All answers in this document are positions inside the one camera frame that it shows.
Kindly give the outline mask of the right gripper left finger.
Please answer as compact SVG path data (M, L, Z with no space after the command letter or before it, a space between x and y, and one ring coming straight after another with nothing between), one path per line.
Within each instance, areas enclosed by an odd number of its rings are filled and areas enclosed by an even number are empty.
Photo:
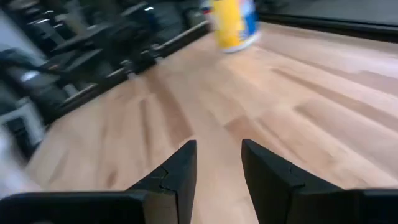
M197 142L122 191L30 192L1 200L1 223L190 223Z

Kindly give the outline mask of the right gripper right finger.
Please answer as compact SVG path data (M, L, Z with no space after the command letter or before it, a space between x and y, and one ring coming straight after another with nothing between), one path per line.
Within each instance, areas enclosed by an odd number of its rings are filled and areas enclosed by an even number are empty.
M342 189L251 139L241 158L259 223L397 223L396 189Z

